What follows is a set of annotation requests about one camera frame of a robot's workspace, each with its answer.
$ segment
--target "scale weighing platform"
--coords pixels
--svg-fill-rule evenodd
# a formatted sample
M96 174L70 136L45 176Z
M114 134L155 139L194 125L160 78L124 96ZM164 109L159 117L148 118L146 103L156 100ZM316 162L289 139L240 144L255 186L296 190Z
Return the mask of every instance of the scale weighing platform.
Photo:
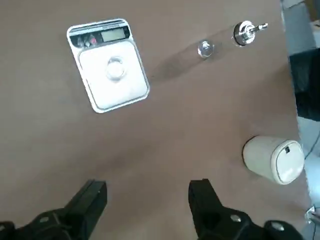
M118 18L67 30L76 65L97 113L145 99L150 86L129 24Z

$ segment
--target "white scale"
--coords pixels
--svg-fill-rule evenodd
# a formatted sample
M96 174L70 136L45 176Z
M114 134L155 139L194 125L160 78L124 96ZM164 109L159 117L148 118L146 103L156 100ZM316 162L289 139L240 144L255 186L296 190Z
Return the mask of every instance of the white scale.
M67 39L97 113L145 99L150 86L129 24L118 18L75 25Z

